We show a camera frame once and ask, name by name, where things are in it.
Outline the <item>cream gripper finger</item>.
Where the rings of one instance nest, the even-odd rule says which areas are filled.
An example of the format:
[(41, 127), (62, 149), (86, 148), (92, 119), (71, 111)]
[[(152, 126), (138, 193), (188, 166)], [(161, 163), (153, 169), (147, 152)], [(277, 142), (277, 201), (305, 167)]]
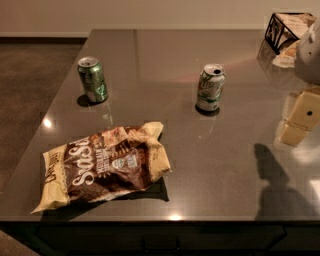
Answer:
[(276, 140), (285, 145), (296, 147), (308, 134), (308, 130), (280, 121), (276, 130)]
[(283, 106), (283, 111), (282, 111), (282, 118), (284, 120), (287, 120), (290, 116), (290, 113), (294, 107), (294, 104), (298, 98), (299, 94), (298, 93), (290, 93), (285, 101), (284, 101), (284, 106)]

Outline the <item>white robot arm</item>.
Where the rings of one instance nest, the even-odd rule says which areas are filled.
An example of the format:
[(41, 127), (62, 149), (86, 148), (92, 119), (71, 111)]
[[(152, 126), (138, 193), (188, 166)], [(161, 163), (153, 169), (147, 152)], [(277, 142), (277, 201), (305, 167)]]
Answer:
[(285, 100), (275, 143), (287, 148), (297, 147), (320, 123), (320, 18), (297, 45), (294, 72), (307, 88)]

